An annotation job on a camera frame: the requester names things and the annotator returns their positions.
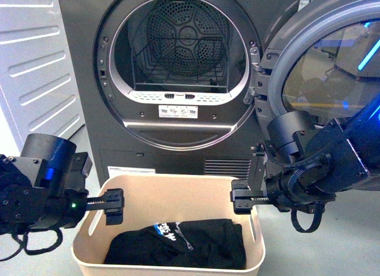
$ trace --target sticker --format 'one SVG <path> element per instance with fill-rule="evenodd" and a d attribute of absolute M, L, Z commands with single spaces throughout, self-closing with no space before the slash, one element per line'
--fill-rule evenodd
<path fill-rule="evenodd" d="M 156 170 L 153 168 L 108 166 L 108 175 L 110 178 L 113 178 L 113 177 L 119 176 L 119 175 L 128 174 L 128 173 L 151 173 L 151 174 L 155 174 Z"/>
<path fill-rule="evenodd" d="M 198 119 L 198 106 L 159 105 L 160 118 Z"/>

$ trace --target black cable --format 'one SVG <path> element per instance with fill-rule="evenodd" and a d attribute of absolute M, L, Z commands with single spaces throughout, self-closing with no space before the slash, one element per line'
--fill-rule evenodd
<path fill-rule="evenodd" d="M 52 230 L 52 231 L 55 231 L 55 233 L 57 234 L 57 241 L 52 245 L 52 246 L 49 246 L 48 248 L 43 248 L 43 249 L 36 249 L 36 250 L 29 250 L 27 249 L 27 244 L 28 244 L 28 234 L 24 235 L 24 251 L 27 255 L 39 255 L 39 254 L 43 254 L 43 253 L 46 253 L 46 252 L 51 252 L 53 251 L 54 249 L 56 249 L 58 246 L 61 245 L 61 243 L 63 242 L 64 240 L 64 236 L 61 232 L 61 230 L 59 228 L 57 229 L 49 229 L 49 230 Z M 32 230 L 31 232 L 42 232 L 42 231 L 49 231 L 49 230 Z"/>
<path fill-rule="evenodd" d="M 318 229 L 319 225 L 321 224 L 324 208 L 325 208 L 325 204 L 316 204 L 315 205 L 313 222 L 312 222 L 310 228 L 308 228 L 307 230 L 303 229 L 301 227 L 301 225 L 299 224 L 298 218 L 297 218 L 297 210 L 292 210 L 290 213 L 290 216 L 292 219 L 293 227 L 299 233 L 313 233 L 313 232 L 315 232 Z"/>
<path fill-rule="evenodd" d="M 292 194 L 292 195 L 296 195 L 296 192 L 294 191 L 294 188 L 295 188 L 295 184 L 296 182 L 298 181 L 298 179 L 308 170 L 310 169 L 313 169 L 314 167 L 318 167 L 318 166 L 321 166 L 322 163 L 312 163 L 312 164 L 309 164 L 307 165 L 305 168 L 299 168 L 297 169 L 293 175 L 290 177 L 288 183 L 287 183 L 287 187 L 288 187 L 288 190 L 289 192 Z"/>
<path fill-rule="evenodd" d="M 0 262 L 12 259 L 13 257 L 17 256 L 22 251 L 22 249 L 24 248 L 24 240 L 18 239 L 16 233 L 12 233 L 12 238 L 20 245 L 20 247 L 12 255 L 10 255 L 6 258 L 0 259 Z"/>

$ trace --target dryer vent grille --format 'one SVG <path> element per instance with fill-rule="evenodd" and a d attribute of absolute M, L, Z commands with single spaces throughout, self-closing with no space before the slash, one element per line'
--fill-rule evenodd
<path fill-rule="evenodd" d="M 248 178 L 251 169 L 250 160 L 211 160 L 204 163 L 205 175 L 231 176 Z"/>

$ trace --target white panel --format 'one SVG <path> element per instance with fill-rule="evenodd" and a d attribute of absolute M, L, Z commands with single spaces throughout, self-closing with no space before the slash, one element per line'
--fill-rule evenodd
<path fill-rule="evenodd" d="M 12 136 L 11 129 L 9 128 L 8 122 L 0 109 L 0 154 L 5 154 L 6 156 L 19 156 L 20 151 L 16 146 L 16 141 Z"/>
<path fill-rule="evenodd" d="M 18 149 L 29 133 L 84 124 L 58 0 L 0 0 L 0 106 Z"/>

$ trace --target dryer door glass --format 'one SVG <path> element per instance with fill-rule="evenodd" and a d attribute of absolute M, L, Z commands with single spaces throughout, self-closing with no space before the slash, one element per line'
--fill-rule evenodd
<path fill-rule="evenodd" d="M 319 40 L 285 82 L 286 110 L 308 111 L 320 125 L 353 116 L 379 92 L 379 48 L 380 21 L 348 26 Z"/>

